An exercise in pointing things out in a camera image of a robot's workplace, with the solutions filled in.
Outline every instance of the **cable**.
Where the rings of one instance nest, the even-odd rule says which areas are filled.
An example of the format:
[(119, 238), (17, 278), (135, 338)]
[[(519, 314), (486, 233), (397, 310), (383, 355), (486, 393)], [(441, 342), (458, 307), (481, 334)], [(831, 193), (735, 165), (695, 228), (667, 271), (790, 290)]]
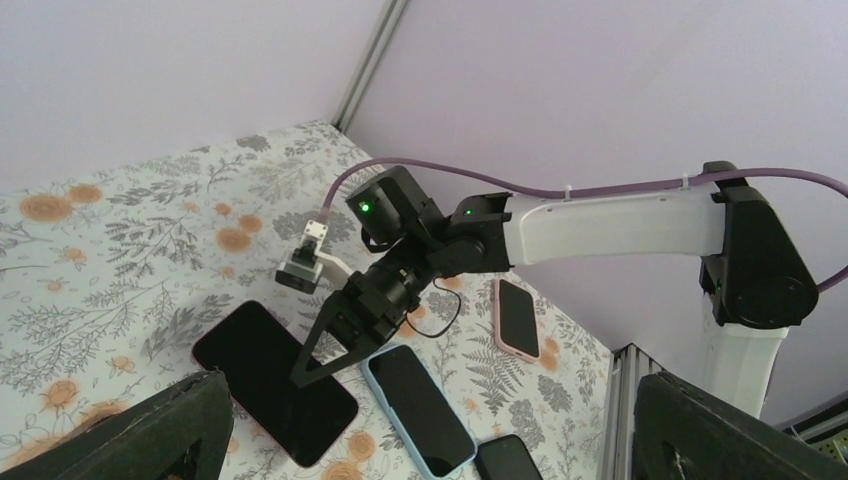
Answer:
[[(539, 198), (563, 200), (565, 199), (566, 195), (566, 192), (564, 190), (540, 190), (536, 188), (525, 187), (479, 172), (451, 167), (448, 165), (440, 165), (438, 163), (427, 162), (424, 160), (394, 157), (375, 158), (373, 160), (367, 160), (365, 162), (358, 163), (348, 168), (347, 170), (342, 172), (342, 174), (339, 175), (338, 178), (336, 178), (336, 180), (330, 186), (330, 190), (327, 192), (327, 195), (324, 197), (324, 203), (321, 205), (321, 210), (318, 212), (317, 221), (319, 223), (327, 223), (327, 218), (330, 215), (330, 206), (333, 203), (333, 197), (335, 196), (336, 191), (338, 191), (341, 184), (349, 176), (359, 170), (362, 170), (363, 168), (368, 168), (375, 165), (409, 165), (413, 167), (439, 170), (443, 172), (453, 173), (456, 175), (461, 175), (464, 177), (473, 178), (475, 180), (490, 183), (492, 185), (496, 185), (498, 187), (502, 187), (516, 193), (521, 193), (523, 195), (529, 195)], [(817, 183), (819, 185), (828, 187), (840, 193), (842, 196), (848, 198), (848, 185), (840, 182), (839, 180), (818, 173), (808, 172), (805, 170), (796, 170), (791, 168), (743, 168), (727, 172), (702, 173), (698, 176), (691, 177), (688, 180), (689, 185), (694, 187), (707, 183), (746, 177), (781, 177), (804, 180), (807, 182)], [(682, 188), (683, 186), (684, 184), (682, 178), (674, 178), (670, 180), (656, 180), (653, 182), (628, 183), (624, 185), (613, 185), (608, 187), (594, 187), (584, 188), (580, 190), (571, 190), (569, 192), (569, 198), (579, 199), (610, 195), (626, 195), (631, 193), (654, 192), (657, 190), (671, 190), (675, 188)], [(842, 282), (846, 278), (848, 278), (848, 265), (846, 265), (842, 270), (836, 272), (836, 274), (828, 277), (826, 280), (819, 283), (818, 290), (819, 292), (824, 292), (825, 290), (828, 290), (837, 285), (838, 283)]]
[(447, 331), (450, 330), (450, 327), (453, 326), (454, 322), (456, 322), (456, 319), (459, 317), (459, 312), (462, 311), (462, 295), (454, 292), (453, 290), (449, 290), (445, 287), (440, 287), (439, 285), (436, 284), (435, 278), (433, 279), (433, 286), (438, 288), (439, 290), (444, 291), (444, 292), (450, 292), (450, 293), (456, 295), (456, 299), (457, 299), (456, 313), (453, 314), (453, 318), (451, 319), (450, 322), (448, 322), (447, 326), (445, 326), (445, 328), (441, 329), (439, 331), (439, 333), (435, 333), (435, 334), (424, 333), (421, 330), (418, 330), (417, 328), (415, 328), (415, 325), (413, 325), (412, 322), (409, 321), (409, 316), (403, 317), (403, 321), (406, 322), (407, 325), (409, 325), (409, 328), (413, 329), (415, 331), (415, 333), (417, 333), (418, 335), (421, 335), (422, 337), (427, 337), (427, 338), (439, 338), (442, 335), (444, 335), (445, 333), (447, 333)]

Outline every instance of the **table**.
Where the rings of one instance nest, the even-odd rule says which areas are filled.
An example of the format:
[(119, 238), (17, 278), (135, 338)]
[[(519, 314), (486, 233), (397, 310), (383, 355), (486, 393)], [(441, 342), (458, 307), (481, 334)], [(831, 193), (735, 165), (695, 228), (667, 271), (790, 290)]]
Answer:
[[(196, 371), (192, 344), (246, 300), (303, 341), (330, 287), (307, 296), (272, 274), (332, 179), (367, 158), (310, 122), (0, 196), (0, 470)], [(329, 223), (333, 254), (359, 269), (374, 260), (341, 202)], [(496, 278), (536, 298), (535, 365), (492, 341)], [(609, 351), (512, 273), (443, 286), (462, 297), (450, 332), (430, 340), (404, 326), (393, 341), (415, 349), (479, 441), (517, 433), (546, 479), (595, 478)], [(410, 319), (436, 331), (456, 297), (422, 296)], [(316, 356), (341, 352), (325, 337)], [(299, 468), (237, 409), (221, 478), (420, 479), (358, 368), (336, 377), (360, 410), (319, 464)], [(478, 476), (468, 466), (459, 478)]]

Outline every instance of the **light blue smartphone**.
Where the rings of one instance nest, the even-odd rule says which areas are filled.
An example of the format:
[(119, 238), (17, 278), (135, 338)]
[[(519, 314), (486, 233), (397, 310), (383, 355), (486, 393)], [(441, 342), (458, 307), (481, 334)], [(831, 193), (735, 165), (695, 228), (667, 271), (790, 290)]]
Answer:
[(411, 348), (377, 352), (362, 362), (362, 374), (427, 480), (448, 478), (474, 460), (471, 433)]

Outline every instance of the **black phone screen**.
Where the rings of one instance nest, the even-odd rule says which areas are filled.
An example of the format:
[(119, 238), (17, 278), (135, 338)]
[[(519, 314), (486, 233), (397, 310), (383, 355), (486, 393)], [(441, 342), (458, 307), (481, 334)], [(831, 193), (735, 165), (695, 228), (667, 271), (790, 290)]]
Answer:
[(474, 440), (411, 348), (378, 355), (368, 369), (433, 475), (443, 477), (474, 455)]
[(542, 480), (527, 446), (516, 435), (480, 445), (474, 465), (483, 480)]
[[(224, 372), (233, 398), (301, 467), (318, 462), (359, 411), (333, 377), (303, 388), (289, 379), (302, 345), (257, 302), (238, 307), (198, 340), (194, 358)], [(308, 368), (317, 367), (312, 359)]]
[(499, 280), (498, 316), (501, 341), (532, 357), (539, 356), (536, 310), (530, 292), (506, 280)]

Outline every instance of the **white wall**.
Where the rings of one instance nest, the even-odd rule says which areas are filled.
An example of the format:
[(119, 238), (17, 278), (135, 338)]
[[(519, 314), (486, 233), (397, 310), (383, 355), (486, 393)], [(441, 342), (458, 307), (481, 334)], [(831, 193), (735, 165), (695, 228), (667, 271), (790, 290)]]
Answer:
[[(575, 188), (696, 174), (710, 160), (848, 180), (848, 4), (411, 2), (354, 119), (372, 155)], [(443, 209), (491, 191), (441, 174)], [(758, 180), (818, 279), (848, 262), (845, 199)], [(698, 260), (569, 259), (520, 272), (609, 347), (695, 367)], [(825, 294), (777, 361), (763, 418), (848, 390), (848, 284)]]
[(329, 119), (381, 5), (4, 1), (0, 191)]

